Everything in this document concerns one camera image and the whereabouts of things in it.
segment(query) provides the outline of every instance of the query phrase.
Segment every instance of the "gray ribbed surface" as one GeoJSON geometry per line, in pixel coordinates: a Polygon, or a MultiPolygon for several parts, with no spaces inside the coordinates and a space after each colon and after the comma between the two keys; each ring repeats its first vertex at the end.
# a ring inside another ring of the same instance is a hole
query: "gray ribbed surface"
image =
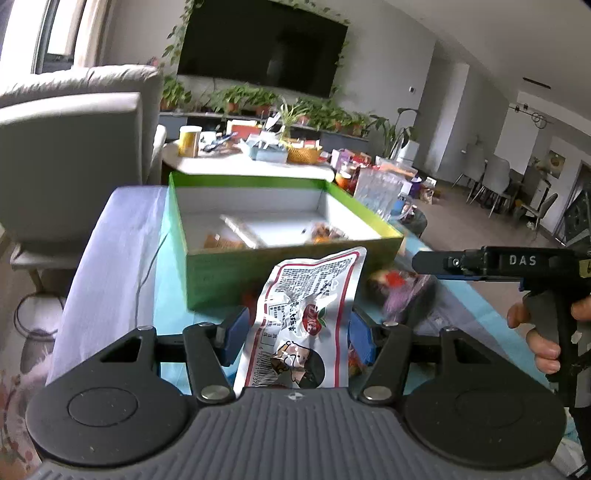
{"type": "Polygon", "coordinates": [[[202,410],[163,453],[108,471],[49,462],[35,480],[503,479],[563,478],[549,463],[513,472],[452,465],[416,444],[395,414],[351,399],[346,389],[247,388],[239,401],[202,410]]]}

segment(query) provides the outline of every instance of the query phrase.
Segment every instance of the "metal pivot cap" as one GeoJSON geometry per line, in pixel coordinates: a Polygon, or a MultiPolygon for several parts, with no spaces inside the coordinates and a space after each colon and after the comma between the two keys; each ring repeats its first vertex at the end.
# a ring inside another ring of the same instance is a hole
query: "metal pivot cap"
{"type": "Polygon", "coordinates": [[[230,395],[230,389],[223,385],[208,385],[203,387],[201,390],[201,396],[205,400],[220,402],[228,398],[230,395]]]}
{"type": "Polygon", "coordinates": [[[363,396],[370,401],[385,401],[392,397],[392,391],[382,385],[374,385],[363,391],[363,396]]]}

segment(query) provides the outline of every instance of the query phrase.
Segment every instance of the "white snack bag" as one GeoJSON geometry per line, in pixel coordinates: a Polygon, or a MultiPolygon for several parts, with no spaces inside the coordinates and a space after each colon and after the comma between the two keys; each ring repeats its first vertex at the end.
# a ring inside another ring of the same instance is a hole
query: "white snack bag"
{"type": "Polygon", "coordinates": [[[346,387],[349,315],[364,247],[321,260],[285,260],[265,284],[234,382],[244,387],[346,387]]]}

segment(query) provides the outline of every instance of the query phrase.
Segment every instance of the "red apple logo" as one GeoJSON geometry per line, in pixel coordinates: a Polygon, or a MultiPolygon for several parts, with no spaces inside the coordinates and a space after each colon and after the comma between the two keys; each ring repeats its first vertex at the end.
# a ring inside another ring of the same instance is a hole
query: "red apple logo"
{"type": "Polygon", "coordinates": [[[304,324],[306,332],[310,335],[318,335],[322,327],[326,327],[326,322],[324,321],[325,313],[326,309],[322,309],[319,313],[316,305],[306,305],[302,318],[302,323],[304,324]]]}

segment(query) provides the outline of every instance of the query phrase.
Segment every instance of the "snack package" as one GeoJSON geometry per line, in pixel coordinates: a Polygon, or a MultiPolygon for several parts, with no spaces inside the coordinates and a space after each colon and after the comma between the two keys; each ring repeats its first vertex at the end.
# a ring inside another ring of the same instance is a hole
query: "snack package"
{"type": "Polygon", "coordinates": [[[243,387],[348,385],[349,316],[365,254],[357,247],[273,269],[244,344],[236,395],[243,387]]]}
{"type": "Polygon", "coordinates": [[[316,222],[302,233],[306,233],[307,231],[310,232],[310,239],[308,242],[312,244],[323,244],[332,240],[347,238],[342,230],[325,222],[316,222]]]}
{"type": "Polygon", "coordinates": [[[404,323],[408,304],[422,292],[431,279],[431,275],[418,275],[396,269],[374,272],[369,283],[374,296],[383,296],[385,299],[384,325],[404,323]]]}

